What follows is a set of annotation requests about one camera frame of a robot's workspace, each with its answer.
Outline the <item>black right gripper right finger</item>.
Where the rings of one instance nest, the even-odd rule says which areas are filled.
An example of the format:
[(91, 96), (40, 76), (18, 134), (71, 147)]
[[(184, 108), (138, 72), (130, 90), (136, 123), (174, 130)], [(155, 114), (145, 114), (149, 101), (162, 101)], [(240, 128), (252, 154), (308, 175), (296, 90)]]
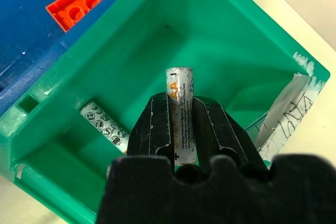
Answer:
[(197, 158), (202, 171), (210, 171), (211, 158), (217, 155), (230, 157), (243, 171), (267, 171), (247, 132), (219, 102), (205, 97), (194, 97), (192, 114)]

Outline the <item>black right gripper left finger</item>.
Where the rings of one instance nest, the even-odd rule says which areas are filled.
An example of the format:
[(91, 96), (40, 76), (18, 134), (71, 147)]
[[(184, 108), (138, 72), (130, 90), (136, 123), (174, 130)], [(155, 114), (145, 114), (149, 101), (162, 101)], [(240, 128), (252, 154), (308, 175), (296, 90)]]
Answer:
[(167, 93), (149, 98), (130, 133), (127, 155), (165, 156), (174, 161), (172, 106)]

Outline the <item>white AA battery orange print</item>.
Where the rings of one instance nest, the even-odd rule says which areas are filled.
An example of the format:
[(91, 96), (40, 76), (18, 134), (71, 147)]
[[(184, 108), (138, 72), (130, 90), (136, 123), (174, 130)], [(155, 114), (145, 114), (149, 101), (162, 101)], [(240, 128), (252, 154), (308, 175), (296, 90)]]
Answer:
[(196, 147), (192, 123), (193, 69), (167, 69), (166, 89), (172, 106), (174, 163), (176, 166), (195, 164)]

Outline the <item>green plastic bin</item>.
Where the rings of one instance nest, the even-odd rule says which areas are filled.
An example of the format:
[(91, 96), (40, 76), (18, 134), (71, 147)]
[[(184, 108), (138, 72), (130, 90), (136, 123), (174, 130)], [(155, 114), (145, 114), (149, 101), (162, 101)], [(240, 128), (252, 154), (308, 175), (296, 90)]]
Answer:
[(0, 174), (67, 221), (93, 224), (121, 152), (81, 109), (93, 101), (130, 131), (179, 66), (243, 128), (296, 73), (319, 88), (330, 77), (253, 0), (116, 0), (0, 116)]

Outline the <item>blue plastic bin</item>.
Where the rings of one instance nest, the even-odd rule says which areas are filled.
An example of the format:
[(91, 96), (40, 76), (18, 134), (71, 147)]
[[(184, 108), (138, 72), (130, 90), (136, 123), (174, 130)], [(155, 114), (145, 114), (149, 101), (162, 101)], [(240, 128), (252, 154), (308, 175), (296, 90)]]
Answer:
[(67, 33), (46, 10), (53, 1), (0, 0), (0, 116), (116, 0), (103, 0)]

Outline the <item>white AA battery black symbols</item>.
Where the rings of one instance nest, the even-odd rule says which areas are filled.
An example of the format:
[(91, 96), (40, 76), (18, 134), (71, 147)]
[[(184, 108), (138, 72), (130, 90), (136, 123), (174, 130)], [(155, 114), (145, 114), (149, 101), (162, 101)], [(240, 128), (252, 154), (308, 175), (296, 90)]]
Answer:
[(87, 103), (81, 109), (80, 114), (119, 151), (124, 154), (127, 152), (129, 134), (95, 102)]

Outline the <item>white handwritten paper label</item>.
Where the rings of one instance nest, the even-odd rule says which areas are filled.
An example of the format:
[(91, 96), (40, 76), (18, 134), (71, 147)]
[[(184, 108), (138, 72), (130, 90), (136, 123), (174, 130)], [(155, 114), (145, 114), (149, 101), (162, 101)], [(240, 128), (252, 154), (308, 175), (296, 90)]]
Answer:
[(255, 142), (262, 159), (272, 161), (312, 106), (316, 93), (309, 82), (309, 76), (295, 74), (275, 99)]

